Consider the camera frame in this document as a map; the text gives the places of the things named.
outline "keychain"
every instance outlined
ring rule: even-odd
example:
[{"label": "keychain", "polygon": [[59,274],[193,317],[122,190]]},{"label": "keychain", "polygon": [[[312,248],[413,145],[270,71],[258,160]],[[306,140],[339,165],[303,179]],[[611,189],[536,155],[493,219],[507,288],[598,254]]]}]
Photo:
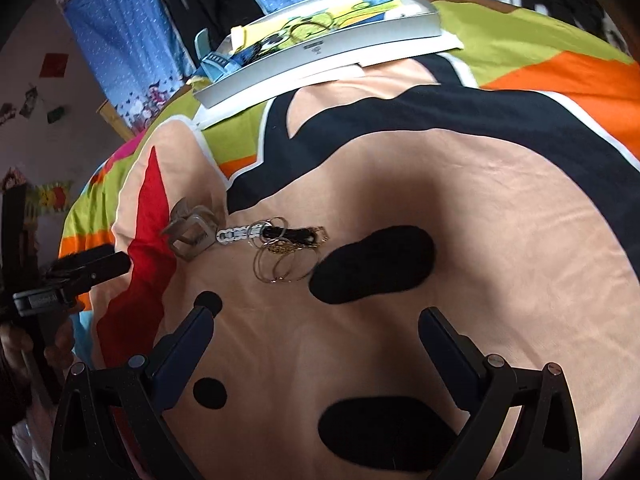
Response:
[{"label": "keychain", "polygon": [[[329,239],[324,227],[291,229],[281,216],[268,220],[258,220],[247,226],[219,229],[215,215],[204,206],[189,209],[186,200],[180,199],[171,211],[171,221],[162,230],[167,235],[171,250],[179,258],[191,261],[200,253],[219,243],[228,246],[234,242],[248,240],[256,249],[254,275],[261,282],[294,282],[308,276],[318,265],[318,248]],[[314,254],[312,264],[306,272],[296,278],[291,275],[296,267],[296,256],[306,251]],[[266,257],[273,257],[274,263],[267,272]]]}]

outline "black dot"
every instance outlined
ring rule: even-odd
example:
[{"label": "black dot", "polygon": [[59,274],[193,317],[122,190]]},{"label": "black dot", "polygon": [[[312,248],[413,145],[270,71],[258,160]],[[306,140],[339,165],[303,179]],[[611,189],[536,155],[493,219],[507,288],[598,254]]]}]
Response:
[{"label": "black dot", "polygon": [[309,291],[329,304],[420,285],[433,270],[435,245],[416,226],[393,226],[329,254],[314,270]]},{"label": "black dot", "polygon": [[213,317],[216,317],[222,310],[222,300],[215,292],[204,290],[193,301],[193,306],[203,306],[210,311]]},{"label": "black dot", "polygon": [[193,398],[204,408],[219,410],[226,404],[225,385],[211,377],[198,379],[193,385]]},{"label": "black dot", "polygon": [[412,397],[341,400],[322,414],[318,434],[343,460],[410,472],[434,469],[456,439],[431,408]]}]

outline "hand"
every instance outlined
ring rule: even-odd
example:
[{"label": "hand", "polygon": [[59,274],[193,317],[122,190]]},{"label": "hand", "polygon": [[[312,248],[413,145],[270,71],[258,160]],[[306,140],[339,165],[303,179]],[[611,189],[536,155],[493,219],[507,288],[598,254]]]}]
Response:
[{"label": "hand", "polygon": [[[80,312],[84,305],[80,302],[69,311],[69,314]],[[18,384],[26,386],[30,382],[29,373],[22,357],[22,352],[33,350],[31,337],[20,327],[5,323],[0,326],[0,342],[7,363],[15,373]],[[53,368],[65,370],[74,361],[72,349],[76,341],[74,340],[74,327],[69,318],[60,325],[56,332],[54,345],[48,346],[44,350],[44,357]]]}]

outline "colorful bedspread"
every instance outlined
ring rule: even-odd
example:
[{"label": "colorful bedspread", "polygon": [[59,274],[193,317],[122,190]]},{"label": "colorful bedspread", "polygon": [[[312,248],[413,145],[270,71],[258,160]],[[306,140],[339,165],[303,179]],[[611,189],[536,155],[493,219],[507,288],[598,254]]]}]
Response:
[{"label": "colorful bedspread", "polygon": [[[203,291],[222,300],[165,413],[205,478],[423,478],[466,420],[417,338],[431,305],[484,353],[562,365],[585,479],[638,420],[640,68],[529,10],[435,4],[464,50],[289,92],[205,131],[187,94],[68,216],[61,254],[109,241],[133,260],[84,298],[78,352],[95,366],[148,352]],[[255,279],[247,243],[177,260],[159,232],[182,197],[227,226],[324,226],[322,263],[273,285]]]}]

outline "screw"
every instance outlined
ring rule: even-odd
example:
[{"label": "screw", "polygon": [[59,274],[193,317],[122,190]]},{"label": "screw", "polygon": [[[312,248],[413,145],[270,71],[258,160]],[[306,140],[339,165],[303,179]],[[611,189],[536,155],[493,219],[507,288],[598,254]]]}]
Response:
[{"label": "screw", "polygon": [[84,372],[84,363],[76,363],[71,367],[71,375],[80,375]]},{"label": "screw", "polygon": [[562,373],[562,368],[556,363],[549,363],[546,369],[549,370],[552,375],[560,375]]},{"label": "screw", "polygon": [[486,357],[486,361],[494,368],[502,368],[504,366],[504,359],[498,354],[489,354]]},{"label": "screw", "polygon": [[140,368],[145,362],[146,359],[143,355],[134,355],[129,359],[128,364],[129,368]]}]

